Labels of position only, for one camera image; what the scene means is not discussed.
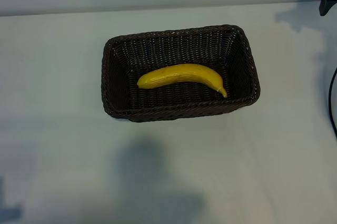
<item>banana tip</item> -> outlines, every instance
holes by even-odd
[[[224,98],[227,98],[227,92],[224,88],[220,88],[218,91],[223,95]]]

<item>black cable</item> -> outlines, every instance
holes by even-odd
[[[332,85],[333,85],[333,82],[335,81],[336,74],[337,74],[337,69],[335,70],[335,73],[332,76],[330,87],[329,87],[329,117],[330,117],[330,121],[331,121],[331,124],[332,124],[333,131],[334,131],[335,136],[337,138],[337,129],[336,129],[335,122],[333,121],[332,110],[331,110],[331,92],[332,92]]]

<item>wicker basket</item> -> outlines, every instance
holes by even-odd
[[[202,64],[223,78],[228,98],[200,83],[139,89],[138,79],[162,67]],[[251,105],[260,85],[248,40],[233,25],[149,32],[110,39],[102,60],[102,101],[107,114],[134,122],[229,113]]]

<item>woven texture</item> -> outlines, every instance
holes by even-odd
[[[138,88],[142,75],[182,63],[201,64],[218,72],[228,98],[200,83]],[[104,47],[102,101],[106,113],[115,118],[144,122],[217,115],[251,105],[259,96],[251,49],[237,26],[119,36]]]

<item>banana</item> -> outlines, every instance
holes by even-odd
[[[179,64],[151,71],[139,78],[137,85],[141,89],[153,89],[178,82],[203,83],[227,97],[221,76],[209,67],[198,64]]]

